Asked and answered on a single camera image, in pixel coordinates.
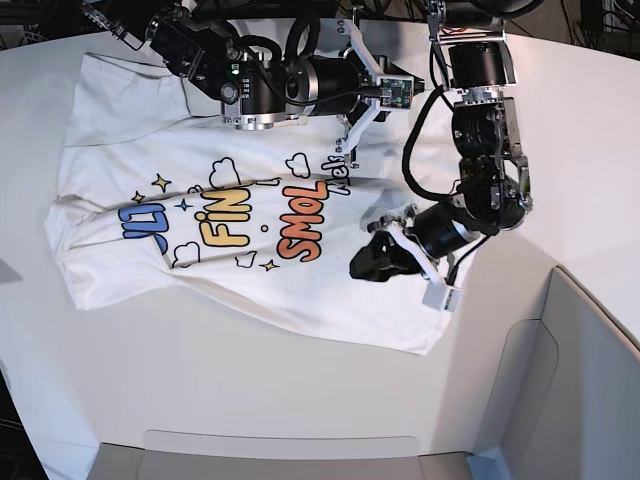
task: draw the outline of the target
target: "white table surface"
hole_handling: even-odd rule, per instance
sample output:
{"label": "white table surface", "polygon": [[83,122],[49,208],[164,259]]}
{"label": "white table surface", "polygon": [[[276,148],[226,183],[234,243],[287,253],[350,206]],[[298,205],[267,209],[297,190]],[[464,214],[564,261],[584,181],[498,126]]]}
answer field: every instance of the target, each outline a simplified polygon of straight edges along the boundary
{"label": "white table surface", "polygon": [[[373,51],[427,77],[426,27],[365,30]],[[108,34],[2,52],[0,279],[17,281],[0,284],[0,366],[50,478],[84,479],[100,442],[143,447],[152,429],[413,436],[423,454],[473,450],[506,334],[540,318],[550,269],[640,239],[640,64],[524,37],[510,46],[535,210],[487,245],[459,315],[426,357],[298,336],[179,288],[77,312],[43,223],[83,53],[132,53]],[[587,287],[594,278],[579,276]],[[640,331],[631,317],[619,320]]]}

